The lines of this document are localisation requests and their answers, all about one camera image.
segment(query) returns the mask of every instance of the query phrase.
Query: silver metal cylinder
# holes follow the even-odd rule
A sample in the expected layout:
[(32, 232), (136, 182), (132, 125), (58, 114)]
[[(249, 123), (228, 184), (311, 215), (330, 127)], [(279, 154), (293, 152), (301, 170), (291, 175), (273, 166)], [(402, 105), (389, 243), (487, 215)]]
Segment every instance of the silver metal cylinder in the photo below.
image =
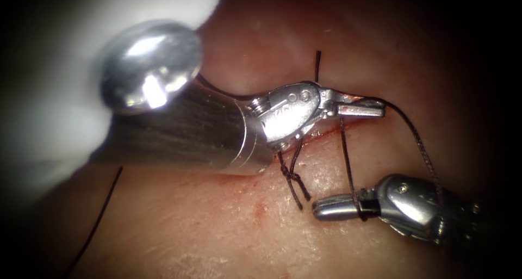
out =
[(115, 115), (93, 162), (168, 164), (234, 175), (260, 173), (273, 161), (262, 124), (244, 103), (191, 83), (164, 107)]

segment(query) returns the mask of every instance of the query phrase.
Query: white glove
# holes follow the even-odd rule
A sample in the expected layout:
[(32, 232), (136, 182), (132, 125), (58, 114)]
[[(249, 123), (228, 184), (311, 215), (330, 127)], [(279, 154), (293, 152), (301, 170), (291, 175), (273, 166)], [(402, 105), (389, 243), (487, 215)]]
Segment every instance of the white glove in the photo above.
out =
[(83, 166), (107, 136), (111, 112), (95, 65), (125, 29), (175, 20), (192, 29), (219, 0), (39, 0), (2, 60), (3, 207), (27, 208)]

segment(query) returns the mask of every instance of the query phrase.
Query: black suture thread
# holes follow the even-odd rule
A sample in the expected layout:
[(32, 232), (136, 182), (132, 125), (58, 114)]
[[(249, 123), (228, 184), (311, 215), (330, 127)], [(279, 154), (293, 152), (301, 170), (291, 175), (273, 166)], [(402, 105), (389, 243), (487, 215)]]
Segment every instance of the black suture thread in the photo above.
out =
[(390, 107), (397, 114), (399, 114), (399, 116), (401, 116), (402, 120), (406, 123), (406, 125), (408, 125), (408, 128), (412, 132), (413, 138), (415, 139), (415, 142), (417, 143), (420, 154), (422, 155), (424, 164), (426, 165), (428, 172), (430, 173), (431, 180), (435, 184), (435, 189), (437, 192), (437, 198), (438, 198), (439, 205), (441, 207), (444, 207), (444, 195), (443, 195), (443, 191), (442, 191), (442, 186), (440, 185), (440, 180), (437, 177), (437, 173), (435, 173), (435, 167), (433, 166), (433, 163), (431, 162), (430, 156), (428, 156), (426, 148), (424, 147), (424, 143), (420, 139), (419, 132), (417, 131), (417, 129), (415, 128), (415, 126), (413, 125), (411, 120), (408, 118), (408, 116), (406, 116), (406, 114), (399, 107), (397, 107), (396, 105), (394, 105), (386, 100), (383, 100), (383, 99), (377, 98), (377, 97), (365, 97), (365, 100), (367, 100), (367, 99), (380, 101), (380, 102), (384, 103), (387, 107)]
[(321, 51), (315, 51), (315, 82), (319, 82), (319, 62), (321, 62)]
[(205, 86), (206, 88), (210, 89), (210, 90), (214, 90), (220, 94), (223, 94), (223, 95), (226, 95), (226, 96), (229, 96), (231, 98), (235, 98), (236, 100), (238, 101), (251, 101), (253, 100), (254, 98), (260, 96), (260, 95), (247, 95), (247, 96), (242, 96), (242, 95), (235, 95), (235, 94), (231, 94), (230, 92), (226, 92), (224, 90), (221, 90), (217, 87), (215, 87), (214, 85), (212, 85), (212, 83), (208, 82), (208, 80), (206, 80), (203, 75), (201, 75), (200, 73), (198, 73), (196, 75), (196, 78), (197, 80), (199, 80), (201, 82), (201, 84), (203, 86)]
[(107, 209), (107, 206), (110, 201), (110, 197), (113, 195), (114, 188), (116, 187), (116, 183), (118, 182), (118, 179), (120, 179), (121, 172), (123, 171), (123, 166), (121, 166), (118, 169), (118, 172), (116, 173), (116, 177), (114, 177), (114, 181), (112, 185), (110, 186), (109, 193), (107, 194), (107, 198), (105, 198), (105, 202), (103, 203), (103, 207), (100, 210), (100, 214), (98, 215), (98, 219), (96, 219), (96, 222), (94, 223), (94, 226), (92, 227), (91, 233), (89, 233), (89, 236), (87, 237), (87, 240), (83, 244), (82, 249), (78, 252), (76, 255), (76, 258), (72, 261), (72, 263), (69, 265), (67, 270), (65, 270), (64, 275), (62, 278), (68, 278), (71, 274), (72, 270), (75, 268), (75, 266), (78, 264), (80, 259), (82, 258), (83, 254), (87, 250), (87, 247), (91, 243), (92, 238), (94, 237), (94, 234), (96, 233), (96, 230), (98, 229), (98, 225), (100, 225), (100, 222), (102, 221), (103, 214), (105, 213), (105, 209)]
[(290, 177), (292, 180), (297, 182), (299, 184), (299, 187), (301, 188), (301, 191), (304, 194), (304, 197), (307, 201), (310, 201), (312, 196), (310, 196), (310, 193), (305, 187), (305, 184), (301, 180), (301, 176), (299, 174), (294, 173), (294, 167), (295, 163), (297, 162), (297, 157), (299, 156), (299, 153), (301, 152), (301, 149), (303, 148), (303, 140), (304, 138), (301, 138), (299, 142), (297, 143), (297, 148), (295, 149), (294, 156), (292, 157), (292, 163), (290, 163)]
[(303, 210), (303, 205), (299, 201), (299, 198), (295, 193), (294, 186), (292, 185), (292, 178), (290, 177), (290, 172), (288, 171), (288, 168), (284, 165), (283, 154), (281, 153), (281, 151), (277, 152), (277, 157), (279, 158), (279, 163), (281, 164), (281, 173), (283, 173), (283, 176), (287, 179), (288, 187), (290, 187), (290, 191), (292, 192), (292, 197), (294, 198), (294, 201), (297, 204), (299, 210)]
[(350, 159), (348, 158), (348, 148), (346, 147), (346, 134), (344, 132), (344, 119), (340, 117), (340, 130), (341, 130), (341, 143), (343, 144), (343, 154), (344, 154), (344, 162), (346, 165), (346, 173), (348, 174), (348, 184), (350, 184), (350, 190), (352, 191), (352, 199), (355, 208), (357, 209), (357, 215), (362, 221), (366, 221), (368, 218), (361, 211), (361, 206), (359, 205), (359, 199), (357, 197), (357, 193), (355, 192), (355, 187), (353, 186), (352, 179), (352, 169), (350, 168)]

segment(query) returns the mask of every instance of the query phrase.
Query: skin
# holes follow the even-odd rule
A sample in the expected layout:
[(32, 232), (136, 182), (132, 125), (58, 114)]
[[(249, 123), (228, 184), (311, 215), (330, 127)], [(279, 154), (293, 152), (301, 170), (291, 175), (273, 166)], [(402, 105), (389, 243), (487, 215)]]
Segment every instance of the skin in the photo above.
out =
[[(322, 86), (395, 103), (418, 129), (442, 186), (476, 198), (492, 186), (489, 139), (481, 133), (491, 123), (472, 114), (479, 95), (465, 90), (473, 80), (462, 75), (473, 66), (465, 49), (428, 27), (444, 29), (428, 16), (404, 0), (222, 0), (200, 29), (201, 73), (231, 93), (268, 91), (313, 80), (321, 50)], [(392, 111), (349, 122), (346, 135), (356, 188), (391, 173), (429, 179)], [(60, 276), (73, 260), (118, 166), (85, 166), (27, 215), (27, 242), (44, 274)], [(296, 172), (312, 201), (349, 192), (339, 132), (308, 138)], [(276, 160), (251, 177), (125, 166), (71, 277), (446, 278), (469, 271), (377, 219), (318, 222), (296, 191), (303, 211)]]

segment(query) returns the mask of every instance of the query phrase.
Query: blood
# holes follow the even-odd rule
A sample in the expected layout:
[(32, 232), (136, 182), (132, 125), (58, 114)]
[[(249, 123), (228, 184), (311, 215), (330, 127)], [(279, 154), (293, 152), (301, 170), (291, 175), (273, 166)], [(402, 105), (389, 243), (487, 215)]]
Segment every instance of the blood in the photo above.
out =
[(257, 202), (254, 205), (254, 221), (257, 225), (261, 225), (267, 210), (268, 206), (264, 202)]

